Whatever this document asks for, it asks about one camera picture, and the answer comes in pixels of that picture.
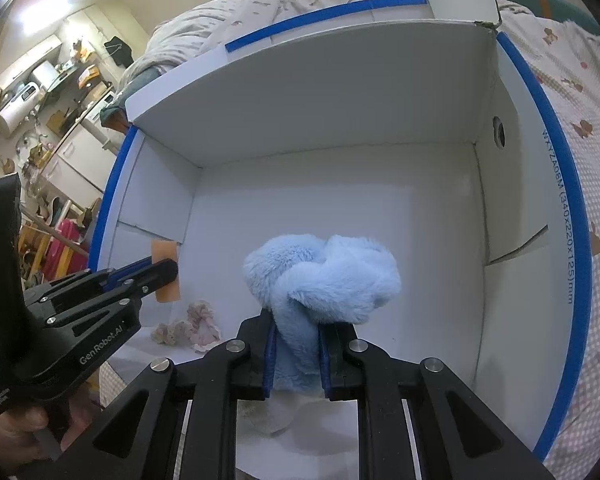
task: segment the blue plush fabric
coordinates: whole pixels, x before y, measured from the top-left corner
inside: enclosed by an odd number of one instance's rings
[[[279,236],[249,254],[242,269],[276,321],[279,390],[319,388],[319,323],[364,323],[400,292],[394,257],[367,238]]]

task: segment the white cabinet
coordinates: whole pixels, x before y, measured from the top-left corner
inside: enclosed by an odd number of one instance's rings
[[[116,156],[81,124],[76,124],[58,150],[59,157],[101,192],[107,185]]]
[[[45,60],[55,64],[62,42],[53,34],[24,53],[0,73],[0,88],[3,92],[15,88],[20,81],[26,82],[29,74]]]
[[[82,208],[89,207],[94,200],[102,196],[98,188],[58,156],[54,156],[46,166],[43,177]]]

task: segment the black robotic device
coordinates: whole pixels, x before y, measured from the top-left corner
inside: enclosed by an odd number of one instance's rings
[[[173,281],[177,265],[146,258],[120,270],[85,270],[23,296],[19,196],[16,175],[0,179],[0,413],[32,402],[57,413],[139,329],[141,298]],[[439,359],[393,359],[346,323],[319,333],[326,397],[358,402],[360,479],[414,480],[417,467],[424,480],[553,479]],[[202,359],[153,361],[40,477],[171,480],[191,401],[180,478],[233,479],[237,400],[269,396],[275,358],[275,322],[262,310]],[[62,423],[60,409],[56,438]]]

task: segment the round hole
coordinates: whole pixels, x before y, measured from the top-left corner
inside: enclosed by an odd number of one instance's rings
[[[504,136],[504,126],[498,116],[495,116],[493,118],[493,141],[496,143],[496,146],[498,146],[501,150],[504,149],[504,145],[506,142]]]

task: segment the ceiling light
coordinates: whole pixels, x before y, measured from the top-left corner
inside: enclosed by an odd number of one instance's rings
[[[69,0],[40,0],[20,15],[24,33],[33,34],[60,20],[71,9]]]

